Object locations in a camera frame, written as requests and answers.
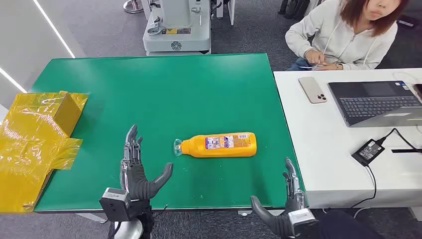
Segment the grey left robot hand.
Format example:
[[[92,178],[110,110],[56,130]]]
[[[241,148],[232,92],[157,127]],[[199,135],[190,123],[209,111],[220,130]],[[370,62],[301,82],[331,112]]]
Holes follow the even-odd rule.
[[[137,138],[136,135],[137,125],[133,124],[126,134],[123,146],[123,157],[120,161],[120,185],[129,193],[132,200],[150,200],[172,176],[174,163],[166,163],[161,174],[152,181],[148,180],[141,161],[140,144],[143,138]]]

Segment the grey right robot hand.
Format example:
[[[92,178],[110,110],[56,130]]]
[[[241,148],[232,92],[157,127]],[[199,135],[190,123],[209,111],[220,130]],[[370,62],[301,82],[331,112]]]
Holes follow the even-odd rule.
[[[299,226],[304,227],[315,223],[316,219],[305,207],[305,193],[300,189],[299,178],[290,158],[285,158],[287,172],[283,172],[286,180],[287,199],[284,212],[275,216],[265,209],[259,199],[250,196],[252,211],[266,224],[269,229],[282,239],[294,238],[299,235],[295,231]]]

